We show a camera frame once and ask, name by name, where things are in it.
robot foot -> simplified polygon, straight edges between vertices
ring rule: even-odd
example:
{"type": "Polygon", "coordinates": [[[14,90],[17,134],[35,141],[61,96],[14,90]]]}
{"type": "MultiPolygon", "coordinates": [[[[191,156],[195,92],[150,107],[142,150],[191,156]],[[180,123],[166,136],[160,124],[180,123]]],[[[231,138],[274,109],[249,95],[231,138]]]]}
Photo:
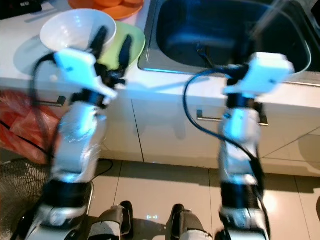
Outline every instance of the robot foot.
{"type": "Polygon", "coordinates": [[[176,204],[172,208],[171,217],[171,240],[180,239],[188,231],[206,233],[199,218],[190,210],[186,210],[182,204],[176,204]]]}
{"type": "Polygon", "coordinates": [[[131,202],[123,201],[120,205],[112,206],[101,214],[92,225],[89,240],[109,237],[108,239],[131,239],[134,236],[134,213],[131,202]]]}

cabinet handle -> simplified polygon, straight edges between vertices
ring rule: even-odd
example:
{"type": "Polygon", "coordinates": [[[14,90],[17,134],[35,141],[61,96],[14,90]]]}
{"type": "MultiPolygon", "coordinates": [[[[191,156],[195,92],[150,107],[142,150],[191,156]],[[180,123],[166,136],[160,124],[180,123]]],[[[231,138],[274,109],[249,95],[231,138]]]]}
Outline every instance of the cabinet handle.
{"type": "MultiPolygon", "coordinates": [[[[207,122],[221,122],[222,119],[221,118],[215,118],[215,117],[204,117],[203,116],[203,111],[202,110],[197,110],[196,111],[196,119],[198,121],[207,121],[207,122]]],[[[260,122],[259,122],[260,126],[269,126],[268,124],[268,119],[266,115],[260,115],[260,122]]]]}
{"type": "Polygon", "coordinates": [[[38,101],[38,104],[48,106],[48,107],[57,107],[61,108],[66,102],[66,97],[65,96],[59,96],[58,100],[56,102],[52,101],[38,101]]]}

tile floor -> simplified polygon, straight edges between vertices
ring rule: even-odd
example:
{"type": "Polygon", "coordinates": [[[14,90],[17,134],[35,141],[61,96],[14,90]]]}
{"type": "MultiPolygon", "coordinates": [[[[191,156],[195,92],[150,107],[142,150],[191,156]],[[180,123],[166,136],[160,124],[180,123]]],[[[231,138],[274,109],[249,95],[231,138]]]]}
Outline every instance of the tile floor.
{"type": "MultiPolygon", "coordinates": [[[[98,171],[109,166],[103,162],[98,171]]],[[[191,209],[210,233],[222,228],[216,170],[114,161],[113,168],[93,182],[90,215],[98,217],[113,204],[131,201],[135,240],[164,240],[177,203],[191,209]]],[[[320,178],[268,174],[264,201],[273,240],[320,239],[320,178]]]]}

white cabinet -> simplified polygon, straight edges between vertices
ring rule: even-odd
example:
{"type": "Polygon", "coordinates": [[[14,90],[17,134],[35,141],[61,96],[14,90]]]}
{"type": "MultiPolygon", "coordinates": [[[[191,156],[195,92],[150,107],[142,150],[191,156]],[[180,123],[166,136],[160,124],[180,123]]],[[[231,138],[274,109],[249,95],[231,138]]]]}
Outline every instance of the white cabinet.
{"type": "Polygon", "coordinates": [[[107,128],[100,157],[143,162],[131,99],[118,97],[106,113],[107,128]]]}
{"type": "MultiPolygon", "coordinates": [[[[144,161],[169,165],[217,168],[219,140],[189,123],[181,103],[132,100],[144,161]]],[[[221,116],[224,108],[202,107],[211,117],[221,116]]],[[[190,106],[196,118],[197,106],[190,106]]],[[[217,122],[201,122],[212,131],[217,122]]]]}
{"type": "MultiPolygon", "coordinates": [[[[144,161],[170,165],[218,167],[219,141],[189,123],[181,103],[132,100],[144,161]]],[[[224,107],[190,105],[204,117],[220,118],[224,107]]],[[[269,126],[261,127],[259,152],[266,172],[320,176],[320,111],[266,105],[269,126]]],[[[218,122],[199,121],[218,131],[218,122]]]]}

kitchen counter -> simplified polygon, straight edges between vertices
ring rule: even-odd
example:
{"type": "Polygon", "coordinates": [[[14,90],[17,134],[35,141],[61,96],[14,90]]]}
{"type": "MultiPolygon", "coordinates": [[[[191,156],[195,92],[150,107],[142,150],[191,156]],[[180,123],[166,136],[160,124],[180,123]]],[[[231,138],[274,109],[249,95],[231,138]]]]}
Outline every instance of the kitchen counter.
{"type": "MultiPolygon", "coordinates": [[[[144,0],[143,9],[136,15],[122,20],[140,29],[145,28],[150,0],[144,0]]],[[[0,86],[1,89],[26,89],[34,62],[43,56],[46,49],[39,33],[43,24],[60,12],[71,9],[67,1],[51,0],[42,5],[42,12],[27,14],[0,21],[0,86]]],[[[70,92],[74,87],[63,82],[52,65],[40,68],[38,88],[46,91],[70,92]]],[[[127,85],[119,88],[119,96],[131,99],[181,101],[186,74],[143,71],[136,62],[126,74],[127,85]]],[[[190,88],[190,102],[223,106],[222,89],[226,79],[207,77],[207,81],[194,83],[190,88]]],[[[263,103],[300,106],[320,109],[320,87],[284,83],[276,91],[260,98],[263,103]]]]}

